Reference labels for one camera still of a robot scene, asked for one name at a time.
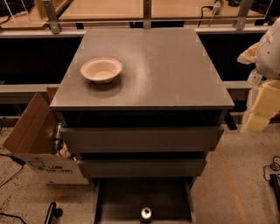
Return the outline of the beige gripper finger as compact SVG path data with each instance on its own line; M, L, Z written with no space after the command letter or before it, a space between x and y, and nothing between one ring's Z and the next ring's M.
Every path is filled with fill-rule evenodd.
M280 112L280 80L265 81L253 88L243 124L247 130L262 132L270 120Z
M259 45L259 43L255 43L252 46L250 46L247 50L242 52L238 56L237 61L239 63L245 64L245 65L255 63L256 62L256 50L257 50L258 45Z

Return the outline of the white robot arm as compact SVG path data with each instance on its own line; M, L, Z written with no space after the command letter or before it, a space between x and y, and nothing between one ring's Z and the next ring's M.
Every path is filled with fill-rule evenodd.
M280 111L280 18L237 61L255 63L248 76L252 88L242 124L247 130L262 132Z

